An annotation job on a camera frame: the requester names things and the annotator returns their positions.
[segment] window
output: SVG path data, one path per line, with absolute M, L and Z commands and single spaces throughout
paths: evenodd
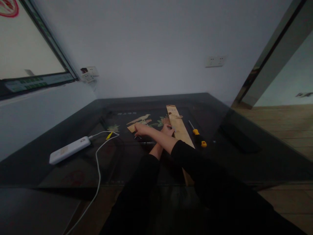
M 77 80 L 29 0 L 0 1 L 0 100 Z

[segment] hand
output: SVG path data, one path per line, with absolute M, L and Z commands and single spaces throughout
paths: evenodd
M 172 126 L 170 124 L 165 124 L 165 125 L 163 125 L 161 132 L 163 134 L 168 135 L 168 136 L 172 136 L 173 133 L 175 132 L 175 129 L 173 129 L 173 128 L 171 129 L 171 128 L 172 128 Z
M 135 131 L 136 131 L 135 136 L 148 135 L 151 129 L 152 128 L 147 125 L 136 123 L 135 124 Z

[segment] screwdriver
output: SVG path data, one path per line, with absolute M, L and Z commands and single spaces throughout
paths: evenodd
M 201 147 L 206 148 L 207 144 L 204 141 L 204 138 L 199 134 L 198 130 L 193 127 L 193 125 L 191 124 L 190 121 L 189 121 L 189 124 L 192 127 L 192 132 L 195 134 L 196 142 L 197 143 L 201 143 Z

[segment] yellow cable connector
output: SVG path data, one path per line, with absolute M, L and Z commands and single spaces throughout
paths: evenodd
M 111 132 L 108 137 L 106 138 L 106 140 L 110 139 L 111 135 L 112 135 L 113 132 Z

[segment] window frame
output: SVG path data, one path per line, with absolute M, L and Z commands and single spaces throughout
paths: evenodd
M 39 14 L 38 10 L 36 9 L 35 5 L 33 4 L 32 0 L 19 0 L 22 7 L 26 10 L 27 14 L 30 16 L 32 19 L 33 23 L 55 54 L 55 56 L 58 58 L 59 62 L 63 66 L 65 72 L 58 72 L 58 73 L 51 73 L 51 74 L 43 74 L 43 75 L 35 75 L 35 76 L 27 76 L 27 77 L 21 77 L 21 78 L 7 78 L 7 79 L 2 79 L 0 80 L 0 100 L 5 100 L 9 99 L 15 96 L 27 94 L 30 92 L 34 92 L 36 90 L 40 89 L 45 89 L 49 87 L 54 87 L 54 86 L 61 86 L 67 83 L 72 83 L 75 81 L 78 81 L 78 75 L 72 68 L 71 64 L 65 57 L 64 53 L 62 52 L 60 46 L 58 45 L 57 41 L 51 34 L 50 30 L 46 26 L 46 23 L 43 21 L 41 15 Z M 56 75 L 58 75 L 60 78 L 68 79 L 69 75 L 71 75 L 72 79 L 66 80 L 66 81 L 61 81 L 53 84 L 47 84 L 44 86 L 40 87 L 35 87 L 35 88 L 30 88 L 27 90 L 21 90 L 21 91 L 16 91 L 13 92 L 9 88 L 7 88 L 6 84 L 9 82 L 13 81 L 20 81 L 20 80 L 25 80 L 25 79 L 36 79 L 36 78 L 53 78 Z

